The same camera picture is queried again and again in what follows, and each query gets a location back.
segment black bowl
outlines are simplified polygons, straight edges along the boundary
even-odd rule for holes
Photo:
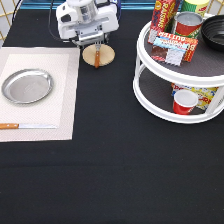
[[[206,19],[202,24],[201,34],[209,47],[224,52],[224,15]]]

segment metal tray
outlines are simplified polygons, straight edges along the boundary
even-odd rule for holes
[[[47,96],[54,85],[46,71],[25,69],[13,73],[2,85],[2,94],[11,102],[28,104]]]

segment wooden disk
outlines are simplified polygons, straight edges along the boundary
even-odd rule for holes
[[[83,59],[86,63],[90,65],[95,65],[95,55],[96,55],[96,47],[95,44],[88,46],[82,53]],[[114,50],[105,45],[101,44],[100,47],[100,66],[107,65],[114,60],[115,52]]]

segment black tablecloth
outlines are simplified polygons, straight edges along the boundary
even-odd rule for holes
[[[224,113],[176,124],[135,98],[136,41],[151,16],[122,11],[113,63],[80,58],[73,140],[0,143],[1,224],[223,223]],[[4,46],[74,47],[53,40],[47,20],[20,10]]]

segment white placemat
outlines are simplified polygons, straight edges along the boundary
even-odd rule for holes
[[[77,48],[2,48],[0,85],[12,73],[43,69],[54,79],[52,92],[44,99],[17,105],[0,95],[0,123],[42,123],[57,129],[0,130],[0,141],[72,139],[80,50]]]

